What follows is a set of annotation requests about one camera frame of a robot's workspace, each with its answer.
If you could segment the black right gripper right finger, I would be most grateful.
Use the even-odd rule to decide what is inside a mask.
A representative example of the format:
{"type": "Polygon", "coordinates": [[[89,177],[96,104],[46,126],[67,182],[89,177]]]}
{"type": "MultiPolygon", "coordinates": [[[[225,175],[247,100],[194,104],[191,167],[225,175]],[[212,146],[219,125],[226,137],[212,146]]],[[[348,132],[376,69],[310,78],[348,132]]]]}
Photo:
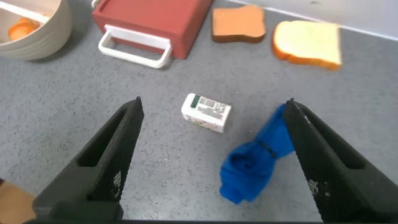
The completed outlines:
{"type": "Polygon", "coordinates": [[[284,120],[324,222],[397,221],[397,185],[306,106],[284,120]]]}

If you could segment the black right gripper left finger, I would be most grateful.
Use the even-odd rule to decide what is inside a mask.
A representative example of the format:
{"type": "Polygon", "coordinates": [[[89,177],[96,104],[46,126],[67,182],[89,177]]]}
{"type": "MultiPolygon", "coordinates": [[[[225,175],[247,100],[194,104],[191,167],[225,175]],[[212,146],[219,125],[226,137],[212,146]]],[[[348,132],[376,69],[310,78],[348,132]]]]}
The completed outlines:
{"type": "Polygon", "coordinates": [[[119,201],[143,119],[140,98],[123,104],[36,197],[36,220],[120,220],[119,201]]]}

